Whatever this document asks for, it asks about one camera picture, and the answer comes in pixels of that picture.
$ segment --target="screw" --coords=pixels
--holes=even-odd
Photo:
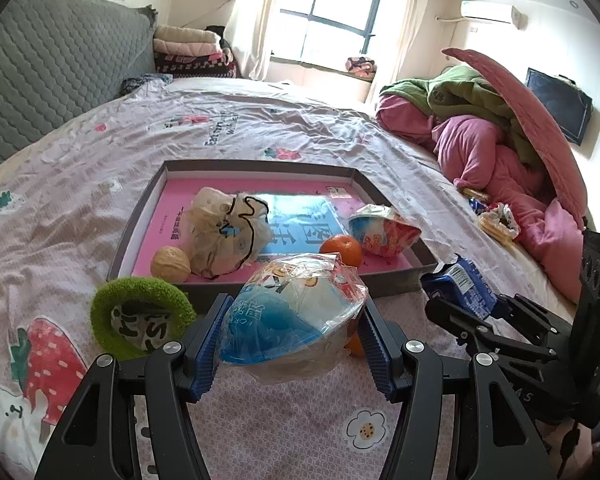
[[[109,354],[103,354],[100,357],[98,357],[96,364],[100,367],[100,368],[106,368],[107,366],[109,366],[111,363],[113,362],[113,357],[111,357]]]
[[[407,341],[404,347],[413,354],[419,354],[424,350],[424,345],[420,341],[416,341],[415,339]]]
[[[169,341],[168,343],[164,344],[162,350],[165,354],[177,354],[181,348],[182,345],[177,341]]]
[[[475,360],[478,361],[478,363],[482,366],[489,366],[493,363],[493,358],[489,354],[485,354],[484,352],[476,354]]]

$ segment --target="bundle on window sill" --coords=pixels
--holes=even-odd
[[[236,77],[230,45],[211,30],[158,26],[154,35],[156,72],[174,77]]]
[[[347,72],[364,79],[373,79],[376,76],[376,62],[370,57],[349,57],[345,63]]]

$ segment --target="bed sheet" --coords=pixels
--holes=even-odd
[[[183,125],[183,116],[199,120]],[[523,294],[571,317],[572,307],[533,260],[521,250],[507,252],[478,229],[435,160],[364,111],[266,83],[197,78],[165,88],[151,82],[0,166],[0,458],[15,480],[32,478],[75,378],[101,352],[90,332],[90,300],[148,180],[165,159],[215,157],[355,167],[398,208],[415,198],[427,211],[422,238],[439,260],[460,253],[494,291]],[[408,336],[466,357],[426,319],[426,299],[418,291],[376,303]],[[516,336],[493,323],[496,333]],[[138,400],[142,474],[155,480]],[[354,358],[315,379],[275,386],[231,369],[190,406],[218,480],[376,479],[398,412],[375,390],[366,363]],[[446,478],[452,413],[453,402],[445,399],[434,478]],[[347,428],[371,416],[383,431],[365,448]]]

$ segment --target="orange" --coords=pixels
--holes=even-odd
[[[362,247],[355,238],[349,235],[335,235],[327,238],[320,246],[321,253],[340,253],[342,263],[359,267],[362,264]]]
[[[358,332],[354,332],[349,342],[344,345],[344,348],[351,350],[351,355],[355,357],[364,357],[365,351],[362,348],[362,343],[360,342],[360,338],[358,337]]]

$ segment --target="wall-mounted television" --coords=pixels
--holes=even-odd
[[[567,140],[581,145],[593,110],[591,98],[575,83],[570,84],[533,68],[526,72],[526,86],[549,110]]]

